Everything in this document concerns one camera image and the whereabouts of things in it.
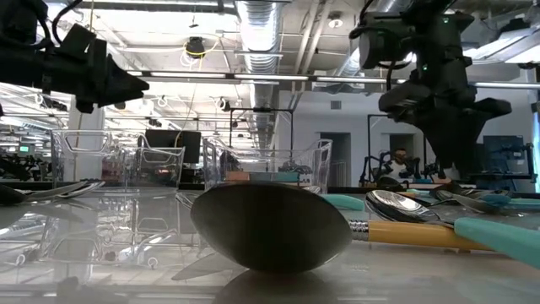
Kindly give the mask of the black monitor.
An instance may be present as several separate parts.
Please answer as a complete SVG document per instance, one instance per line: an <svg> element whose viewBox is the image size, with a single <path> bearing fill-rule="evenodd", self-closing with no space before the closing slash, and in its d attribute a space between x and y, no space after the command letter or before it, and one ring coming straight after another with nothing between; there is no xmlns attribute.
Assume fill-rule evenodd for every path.
<svg viewBox="0 0 540 304"><path fill-rule="evenodd" d="M202 134L197 131L148 129L145 137L153 148L184 148L184 162L198 164Z"/></svg>

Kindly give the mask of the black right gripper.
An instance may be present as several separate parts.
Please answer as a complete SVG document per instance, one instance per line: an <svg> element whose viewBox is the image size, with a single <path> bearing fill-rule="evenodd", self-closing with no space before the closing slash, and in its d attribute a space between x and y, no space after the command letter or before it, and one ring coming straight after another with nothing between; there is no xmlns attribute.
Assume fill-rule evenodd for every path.
<svg viewBox="0 0 540 304"><path fill-rule="evenodd" d="M470 57L455 57L436 63L422 63L408 79L391 87L378 101L379 110L397 122L418 125L437 115L475 115L488 120L512 112L509 101L496 98L476 99L477 90L468 83ZM477 167L477 141L486 119L460 119L457 123L457 168ZM421 127L436 159L443 169L454 163L454 133L442 124Z"/></svg>

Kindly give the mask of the long light strip bar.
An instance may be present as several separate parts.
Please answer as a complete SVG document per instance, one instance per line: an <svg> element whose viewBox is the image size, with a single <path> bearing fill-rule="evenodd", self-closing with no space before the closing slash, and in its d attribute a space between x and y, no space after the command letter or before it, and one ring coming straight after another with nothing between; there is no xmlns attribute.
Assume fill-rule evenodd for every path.
<svg viewBox="0 0 540 304"><path fill-rule="evenodd" d="M373 77L341 77L317 75L288 75L288 74L257 74L257 73L204 73L204 72L155 72L155 71L127 71L132 76L153 81L166 79L196 79L196 80L234 80L234 81L267 81L267 82L321 82L336 84L386 84L386 79ZM480 89L501 90L540 90L540 83L517 82L470 82L471 86Z"/></svg>

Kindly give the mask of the person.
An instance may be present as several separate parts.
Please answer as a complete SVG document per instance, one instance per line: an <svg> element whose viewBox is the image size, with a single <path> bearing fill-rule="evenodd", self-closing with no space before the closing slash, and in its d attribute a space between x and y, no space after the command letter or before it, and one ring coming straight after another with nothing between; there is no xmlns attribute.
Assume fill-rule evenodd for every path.
<svg viewBox="0 0 540 304"><path fill-rule="evenodd" d="M386 172L377 181L380 184L396 184L401 182L411 182L417 175L419 160L408 156L404 148L394 151L388 163Z"/></svg>

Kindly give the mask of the ceiling light panel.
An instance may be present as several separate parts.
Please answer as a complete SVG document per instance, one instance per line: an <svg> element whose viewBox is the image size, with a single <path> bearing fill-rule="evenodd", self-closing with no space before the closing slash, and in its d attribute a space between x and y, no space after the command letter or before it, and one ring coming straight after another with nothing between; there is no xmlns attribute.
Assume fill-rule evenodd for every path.
<svg viewBox="0 0 540 304"><path fill-rule="evenodd" d="M484 46L463 52L474 64L540 63L540 27L512 30Z"/></svg>

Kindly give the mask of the silver ventilation duct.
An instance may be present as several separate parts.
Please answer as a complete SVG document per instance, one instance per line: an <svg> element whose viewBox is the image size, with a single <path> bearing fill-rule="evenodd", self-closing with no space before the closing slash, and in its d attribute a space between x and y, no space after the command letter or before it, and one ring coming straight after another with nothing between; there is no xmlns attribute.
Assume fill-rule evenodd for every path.
<svg viewBox="0 0 540 304"><path fill-rule="evenodd" d="M263 52L271 55L246 55L246 71L254 74L278 72L279 30L284 4L267 1L236 1L240 18L240 38L244 51ZM249 84L250 103L253 108L278 108L277 84ZM271 148L276 113L254 114L256 146Z"/></svg>

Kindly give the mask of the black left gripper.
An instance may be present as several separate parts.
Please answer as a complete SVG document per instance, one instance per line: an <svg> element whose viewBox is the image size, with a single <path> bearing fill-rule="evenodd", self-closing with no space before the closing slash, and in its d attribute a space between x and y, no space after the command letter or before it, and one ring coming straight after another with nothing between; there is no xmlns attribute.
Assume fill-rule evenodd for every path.
<svg viewBox="0 0 540 304"><path fill-rule="evenodd" d="M76 108L92 113L105 98L105 83L116 87L108 92L108 102L119 104L141 99L149 84L120 68L106 42L82 25L75 24L59 46L46 53L42 89L76 97Z"/></svg>

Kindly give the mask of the clear plastic bin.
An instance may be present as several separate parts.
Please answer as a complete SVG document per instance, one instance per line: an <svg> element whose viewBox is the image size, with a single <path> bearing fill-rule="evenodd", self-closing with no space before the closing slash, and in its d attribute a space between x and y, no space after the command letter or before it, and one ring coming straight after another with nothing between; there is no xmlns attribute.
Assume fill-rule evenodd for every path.
<svg viewBox="0 0 540 304"><path fill-rule="evenodd" d="M55 187L105 182L106 187L175 188L184 148L153 148L145 133L127 130L53 130L51 173Z"/></svg>
<svg viewBox="0 0 540 304"><path fill-rule="evenodd" d="M275 182L326 193L332 141L319 139L307 149L232 148L221 139L202 141L204 185L226 182Z"/></svg>

